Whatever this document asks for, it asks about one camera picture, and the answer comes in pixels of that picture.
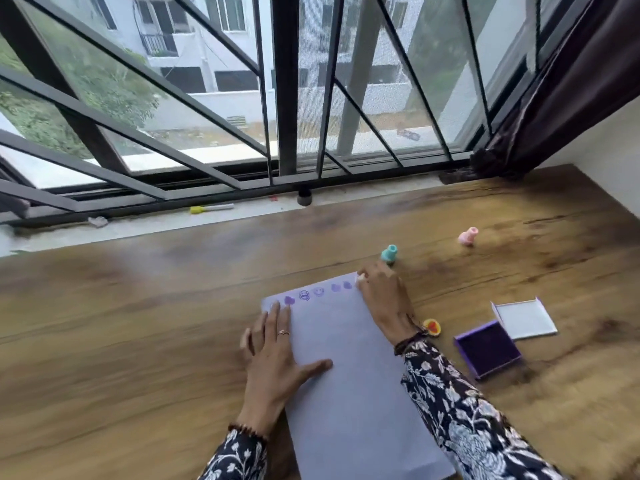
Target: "person's left hand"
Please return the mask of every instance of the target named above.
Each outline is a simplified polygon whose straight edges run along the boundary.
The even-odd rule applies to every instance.
[[[298,365],[289,340],[291,309],[275,302],[247,328],[240,349],[247,368],[244,406],[236,422],[267,438],[284,405],[307,382],[332,368],[330,359]]]

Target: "tree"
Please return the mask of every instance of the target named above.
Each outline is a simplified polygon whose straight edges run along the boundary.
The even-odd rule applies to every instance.
[[[474,35],[484,28],[496,0],[468,0]],[[467,36],[460,23],[456,0],[424,0],[407,55],[437,118],[446,105],[460,74],[468,62],[461,37]],[[407,102],[411,109],[422,108],[416,90]]]
[[[153,116],[162,97],[158,88],[36,9],[29,7],[28,14],[84,103],[133,128],[142,127]],[[1,36],[0,64],[29,73]],[[53,104],[2,83],[0,109],[25,138],[53,150],[92,158]],[[141,152],[139,146],[121,137],[111,139],[121,154]]]

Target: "wooden surface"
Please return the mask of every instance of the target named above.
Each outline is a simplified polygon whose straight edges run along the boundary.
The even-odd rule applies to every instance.
[[[540,297],[559,334],[481,389],[565,474],[640,477],[640,222],[569,166],[3,258],[0,477],[195,478],[241,407],[260,299],[389,243],[464,371],[454,335]],[[297,477],[286,431],[271,453]]]

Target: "black and white floral shirt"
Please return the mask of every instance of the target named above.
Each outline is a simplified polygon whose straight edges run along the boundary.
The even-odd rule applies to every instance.
[[[404,352],[402,379],[424,423],[465,480],[566,480],[427,339]],[[261,480],[266,445],[231,430],[198,480]]]

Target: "purple ink pad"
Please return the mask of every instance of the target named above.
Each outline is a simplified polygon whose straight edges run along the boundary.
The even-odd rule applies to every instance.
[[[478,380],[522,358],[498,320],[463,333],[453,341]]]

